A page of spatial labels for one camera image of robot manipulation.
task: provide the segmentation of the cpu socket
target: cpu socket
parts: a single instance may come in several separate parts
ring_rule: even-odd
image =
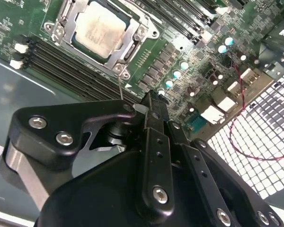
[[[56,45],[122,79],[130,78],[127,65],[145,40],[160,36],[149,14],[127,0],[64,0],[44,29]]]

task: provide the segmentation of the motherboard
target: motherboard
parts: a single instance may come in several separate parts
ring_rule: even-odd
[[[238,107],[238,73],[262,76],[283,17],[284,0],[0,0],[0,58],[82,101],[155,90],[195,133]]]

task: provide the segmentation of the ventilation grille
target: ventilation grille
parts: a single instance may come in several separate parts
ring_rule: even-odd
[[[224,126],[209,145],[263,199],[284,188],[284,159],[257,161],[237,153],[229,142],[230,125]],[[284,76],[252,102],[238,118],[233,141],[245,154],[272,158],[284,155]]]

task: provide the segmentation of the metal screw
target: metal screw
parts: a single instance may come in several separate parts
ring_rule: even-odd
[[[220,208],[217,210],[217,215],[220,221],[225,225],[225,226],[231,226],[231,219],[229,216]]]
[[[258,211],[257,212],[257,217],[260,219],[260,221],[262,221],[265,225],[269,225],[269,221],[268,219],[266,218],[266,216],[261,212],[261,211]]]
[[[152,114],[152,116],[153,116],[154,118],[156,118],[157,120],[160,119],[160,116],[159,116],[156,112],[152,112],[151,114]]]
[[[173,125],[176,129],[180,129],[180,126],[179,126],[177,123],[173,122],[172,125]]]
[[[41,117],[32,117],[28,120],[28,123],[35,129],[43,129],[47,126],[46,120]]]
[[[69,146],[74,142],[72,136],[67,132],[58,133],[57,136],[56,136],[56,140],[57,140],[58,143],[60,143],[64,146]]]
[[[199,141],[199,144],[201,145],[201,147],[206,148],[206,144],[203,141]]]
[[[57,29],[57,30],[56,30],[56,33],[57,33],[58,35],[62,35],[62,31],[61,31],[60,29]]]
[[[144,27],[139,27],[138,28],[138,31],[137,31],[137,35],[138,36],[145,36],[145,34],[146,34],[146,28],[144,28]]]
[[[163,188],[155,187],[152,190],[152,193],[153,193],[153,197],[156,199],[156,201],[158,201],[161,204],[167,203],[168,196],[167,196],[166,191],[164,191]]]
[[[130,75],[128,73],[123,73],[123,78],[124,79],[129,79],[130,78]]]
[[[279,220],[276,219],[276,217],[275,217],[272,213],[269,213],[269,216],[270,216],[270,218],[273,220],[273,222],[275,222],[275,224],[276,224],[277,226],[280,226]]]
[[[46,28],[47,30],[51,30],[51,29],[52,29],[52,26],[49,25],[49,24],[46,24],[46,25],[45,25],[45,28]]]
[[[122,71],[122,66],[121,66],[121,65],[116,65],[116,66],[115,66],[115,70],[116,70],[117,72],[121,72],[121,71]]]
[[[125,110],[127,110],[128,112],[133,111],[133,109],[132,109],[128,104],[124,104],[124,105],[123,105],[123,108],[124,108]]]

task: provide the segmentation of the red and black wire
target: red and black wire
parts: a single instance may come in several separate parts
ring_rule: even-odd
[[[245,103],[245,94],[244,94],[244,86],[243,86],[243,79],[241,78],[241,73],[239,71],[239,68],[236,64],[232,63],[232,67],[235,69],[238,77],[239,77],[239,83],[240,83],[240,90],[241,90],[241,97],[242,97],[242,110],[240,111],[240,113],[232,120],[231,122],[231,126],[230,126],[230,133],[229,133],[229,141],[231,143],[231,146],[233,147],[233,149],[238,152],[239,154],[247,157],[247,158],[252,158],[258,161],[278,161],[280,159],[284,158],[284,155],[281,157],[272,157],[272,158],[262,158],[262,157],[255,157],[253,155],[247,155],[244,154],[241,150],[239,150],[235,145],[234,142],[232,140],[232,136],[233,136],[233,129],[235,128],[235,122],[238,120],[238,117],[240,117],[242,115],[242,113],[245,111],[246,109],[246,103]]]

